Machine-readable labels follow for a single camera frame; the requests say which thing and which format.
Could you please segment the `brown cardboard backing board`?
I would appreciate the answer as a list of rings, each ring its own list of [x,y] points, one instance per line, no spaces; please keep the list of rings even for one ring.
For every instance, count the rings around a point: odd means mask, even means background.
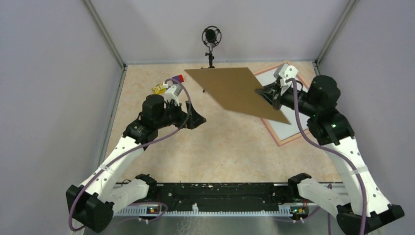
[[[290,124],[282,111],[275,110],[255,92],[263,86],[247,67],[186,69],[185,72],[226,110]]]

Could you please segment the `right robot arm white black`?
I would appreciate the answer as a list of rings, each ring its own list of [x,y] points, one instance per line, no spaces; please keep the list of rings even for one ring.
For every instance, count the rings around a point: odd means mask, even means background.
[[[336,218],[346,235],[366,235],[405,215],[400,205],[384,196],[365,164],[354,130],[336,108],[341,92],[332,77],[314,77],[307,91],[299,91],[294,78],[278,78],[256,89],[256,93],[277,110],[282,106],[293,109],[297,125],[301,124],[300,114],[308,117],[311,137],[306,141],[328,155],[347,191],[343,198],[301,173],[288,181],[290,200],[299,202],[304,198],[314,202]]]

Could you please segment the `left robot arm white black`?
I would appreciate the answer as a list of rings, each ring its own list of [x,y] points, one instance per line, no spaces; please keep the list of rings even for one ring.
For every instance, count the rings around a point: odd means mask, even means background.
[[[134,179],[125,189],[114,189],[129,165],[148,146],[161,142],[181,129],[195,129],[206,122],[192,106],[187,111],[175,98],[151,94],[142,104],[138,117],[127,125],[117,145],[107,159],[80,185],[66,191],[69,211],[68,225],[73,232],[85,227],[100,233],[110,224],[115,213],[128,204],[142,199],[152,202],[157,189],[148,182]]]

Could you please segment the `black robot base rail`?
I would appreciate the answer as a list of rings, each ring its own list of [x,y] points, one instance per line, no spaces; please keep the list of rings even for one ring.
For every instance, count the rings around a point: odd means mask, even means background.
[[[169,212],[289,212],[309,213],[311,201],[296,196],[286,183],[158,183],[138,203],[159,202]]]

